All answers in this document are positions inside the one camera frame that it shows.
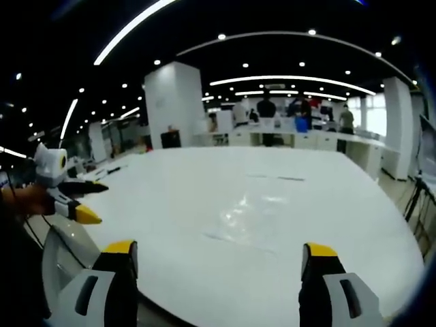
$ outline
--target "floor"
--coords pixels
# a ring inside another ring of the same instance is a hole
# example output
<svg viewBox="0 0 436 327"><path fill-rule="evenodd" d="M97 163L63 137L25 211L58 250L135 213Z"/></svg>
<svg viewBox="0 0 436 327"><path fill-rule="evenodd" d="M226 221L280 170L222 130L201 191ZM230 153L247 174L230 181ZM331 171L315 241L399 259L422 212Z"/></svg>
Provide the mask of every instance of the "floor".
<svg viewBox="0 0 436 327"><path fill-rule="evenodd" d="M405 207L407 206L407 202L409 201L413 190L414 190L414 182L408 180L406 182L398 182L392 180L388 175L384 173L380 173L378 179L379 186L386 192L389 198L397 205L398 209L401 213L404 212ZM416 222L419 216L419 209L422 207L420 205L422 203L418 202L416 206L416 210L414 211L412 218L409 222L409 225L412 230L415 229ZM51 217L47 217L48 221L52 224L59 226L67 235L71 236L73 239L78 241L80 244L85 247L92 249L93 252L97 249L94 242L85 232L84 228L75 223L74 221L66 220L65 218L55 215ZM30 224L34 229L35 233L38 235L38 238L44 242L45 237L48 233L48 225L41 217L34 217L30 220ZM423 249L428 245L421 244L421 241L418 241L420 247ZM175 326L172 322L168 321L162 316L156 315L154 310L150 309L147 304L141 304L138 310L138 325L139 326Z"/></svg>

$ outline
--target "white wall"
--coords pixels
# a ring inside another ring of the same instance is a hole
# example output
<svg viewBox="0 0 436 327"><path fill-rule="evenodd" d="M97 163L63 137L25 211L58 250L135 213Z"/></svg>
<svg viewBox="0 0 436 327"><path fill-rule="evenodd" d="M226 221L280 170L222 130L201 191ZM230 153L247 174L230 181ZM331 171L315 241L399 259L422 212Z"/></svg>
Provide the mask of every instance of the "white wall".
<svg viewBox="0 0 436 327"><path fill-rule="evenodd" d="M194 126L204 117L200 70L173 62L144 79L151 142L161 149L168 126L179 130L182 146L193 146Z"/></svg>

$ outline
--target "man in black shirt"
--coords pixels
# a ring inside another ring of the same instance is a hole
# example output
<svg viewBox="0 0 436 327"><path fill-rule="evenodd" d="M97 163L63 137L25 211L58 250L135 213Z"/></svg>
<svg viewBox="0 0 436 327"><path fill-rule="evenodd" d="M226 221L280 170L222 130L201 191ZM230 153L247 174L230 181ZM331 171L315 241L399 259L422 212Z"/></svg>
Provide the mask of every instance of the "man in black shirt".
<svg viewBox="0 0 436 327"><path fill-rule="evenodd" d="M260 118L273 118L276 112L275 104L270 101L269 93L265 93L264 99L258 103L258 112ZM273 146L274 134L262 135L264 146Z"/></svg>

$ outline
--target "white table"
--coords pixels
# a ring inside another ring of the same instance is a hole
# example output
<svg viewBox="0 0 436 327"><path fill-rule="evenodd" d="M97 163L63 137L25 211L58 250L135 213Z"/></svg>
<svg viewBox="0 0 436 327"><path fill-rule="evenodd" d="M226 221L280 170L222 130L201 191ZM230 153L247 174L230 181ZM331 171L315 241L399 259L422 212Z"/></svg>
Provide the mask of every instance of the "white table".
<svg viewBox="0 0 436 327"><path fill-rule="evenodd" d="M394 203L340 153L187 148L125 164L102 179L109 191L82 200L103 219L86 229L100 249L137 240L140 291L196 326L298 326L306 242L335 249L379 296L384 316L423 273ZM235 226L236 242L205 235L228 225L220 221Z"/></svg>

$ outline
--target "black cable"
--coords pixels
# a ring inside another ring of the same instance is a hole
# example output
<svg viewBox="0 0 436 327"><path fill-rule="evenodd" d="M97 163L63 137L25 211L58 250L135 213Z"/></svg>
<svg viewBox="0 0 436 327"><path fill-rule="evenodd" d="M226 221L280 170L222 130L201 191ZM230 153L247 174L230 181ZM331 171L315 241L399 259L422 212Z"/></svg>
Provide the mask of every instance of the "black cable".
<svg viewBox="0 0 436 327"><path fill-rule="evenodd" d="M9 175L9 172L6 172L6 176L7 176L7 180L9 181L9 186L10 186L10 188L11 188L12 195L14 196L14 201L15 201L16 203L19 203L18 198L17 198L16 193L15 193L15 188L14 188L14 186L13 186L13 184L12 184L11 177L10 177L10 175ZM35 237L36 242L38 243L38 245L39 245L41 248L44 248L44 246L43 246L43 244L42 244L40 238L36 235L36 233L35 233L35 231L33 230L32 226L30 226L28 215L24 214L23 217L25 218L25 223L27 224L27 227L29 227L29 229L30 229L32 235Z"/></svg>
<svg viewBox="0 0 436 327"><path fill-rule="evenodd" d="M56 233L57 237L59 237L59 239L61 240L63 246L68 250L69 254L71 254L73 256L74 259L76 259L76 261L79 263L79 265L82 266L82 268L87 268L80 260L79 258L77 258L77 256L73 253L73 251L71 250L71 248L68 246L68 244L65 242L65 240L63 239L63 237L59 234L59 232L55 229L52 228L53 225L51 223L48 222L46 216L41 215L42 219L47 223L47 225L50 226L50 229L53 229L53 232Z"/></svg>
<svg viewBox="0 0 436 327"><path fill-rule="evenodd" d="M7 175L7 179L8 179L8 181L9 181L9 185L10 185L10 188L11 188L11 191L12 191L12 195L14 196L14 201L15 201L16 203L19 203L19 201L18 201L18 197L16 196L16 193L15 193L15 188L14 188L14 186L13 186L13 184L12 184L12 180L11 180L10 175L9 175L9 172L6 172L6 175ZM48 222L47 218L46 218L44 215L41 215L41 216L42 216L42 219L43 219L43 220L48 224L48 226L49 226L50 228L52 228L53 225L52 225L51 223ZM40 238L36 235L35 231L33 230L32 226L31 226L30 223L29 223L29 216L28 216L28 215L24 215L24 218L25 218L25 223L26 223L27 226L29 227L29 229L30 229L32 235L35 237L36 242L37 242L38 245L43 249L43 248L44 248L44 245L42 244ZM58 236L58 238L61 240L62 244L65 246L65 248L67 249L67 251L69 252L69 254L72 255L72 257L73 257L73 258L74 258L74 259L79 263L79 265L81 265L82 268L86 268L86 266L85 266L85 265L84 265L84 264L79 260L79 258L77 258L77 256L74 254L74 252L73 252L73 251L71 250L71 248L68 246L68 244L65 242L65 240L63 239L63 237L59 234L59 232L58 232L56 229L54 229L54 228L52 228L52 229L53 229L53 231L56 233L56 235Z"/></svg>

